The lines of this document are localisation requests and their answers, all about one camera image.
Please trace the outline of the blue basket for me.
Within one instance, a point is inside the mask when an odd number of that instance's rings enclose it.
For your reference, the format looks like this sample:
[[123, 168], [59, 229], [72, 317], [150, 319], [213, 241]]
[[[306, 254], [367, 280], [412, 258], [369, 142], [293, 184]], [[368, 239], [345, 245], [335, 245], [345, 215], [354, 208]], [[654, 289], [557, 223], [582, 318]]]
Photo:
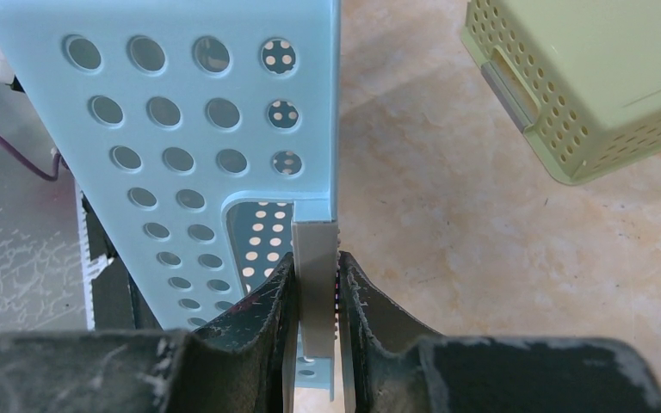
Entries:
[[0, 48], [158, 324], [293, 252], [300, 387], [332, 391], [338, 1], [0, 1]]

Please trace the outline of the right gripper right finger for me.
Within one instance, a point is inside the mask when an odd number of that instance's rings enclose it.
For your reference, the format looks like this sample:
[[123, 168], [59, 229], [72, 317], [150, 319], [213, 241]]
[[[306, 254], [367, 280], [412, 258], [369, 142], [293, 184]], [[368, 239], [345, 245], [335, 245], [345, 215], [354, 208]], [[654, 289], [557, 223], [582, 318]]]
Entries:
[[348, 412], [661, 412], [661, 386], [628, 344], [601, 337], [445, 336], [339, 258]]

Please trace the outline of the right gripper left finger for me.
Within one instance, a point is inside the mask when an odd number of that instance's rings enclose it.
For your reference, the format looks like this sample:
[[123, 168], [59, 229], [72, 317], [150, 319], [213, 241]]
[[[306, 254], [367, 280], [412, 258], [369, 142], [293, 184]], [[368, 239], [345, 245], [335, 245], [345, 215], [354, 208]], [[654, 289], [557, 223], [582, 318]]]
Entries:
[[0, 333], [0, 412], [289, 412], [296, 337], [286, 254], [197, 330]]

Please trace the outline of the green plastic basket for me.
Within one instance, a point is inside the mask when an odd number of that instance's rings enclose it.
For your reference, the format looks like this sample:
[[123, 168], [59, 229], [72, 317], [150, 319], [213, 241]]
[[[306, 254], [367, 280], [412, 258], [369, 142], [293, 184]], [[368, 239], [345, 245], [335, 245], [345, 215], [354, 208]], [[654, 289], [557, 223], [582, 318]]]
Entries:
[[661, 1], [470, 1], [461, 39], [554, 180], [661, 151]]

